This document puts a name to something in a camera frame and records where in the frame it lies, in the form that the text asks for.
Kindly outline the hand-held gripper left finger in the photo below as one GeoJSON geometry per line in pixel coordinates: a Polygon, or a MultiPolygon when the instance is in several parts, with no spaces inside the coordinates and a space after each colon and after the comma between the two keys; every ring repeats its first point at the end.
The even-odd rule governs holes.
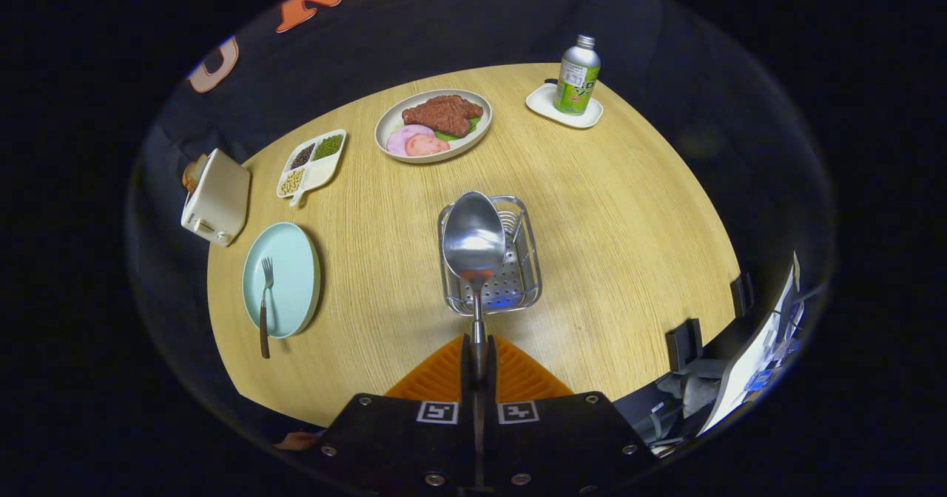
{"type": "Polygon", "coordinates": [[[454,356],[456,402],[359,393],[314,449],[314,471],[353,494],[459,494],[476,482],[470,338],[454,356]]]}

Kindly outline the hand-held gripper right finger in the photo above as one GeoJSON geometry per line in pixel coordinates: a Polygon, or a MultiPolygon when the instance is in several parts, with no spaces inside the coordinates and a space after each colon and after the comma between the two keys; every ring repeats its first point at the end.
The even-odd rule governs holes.
{"type": "Polygon", "coordinates": [[[493,494],[620,494],[656,466],[599,391],[500,402],[499,339],[488,341],[483,484],[493,494]]]}

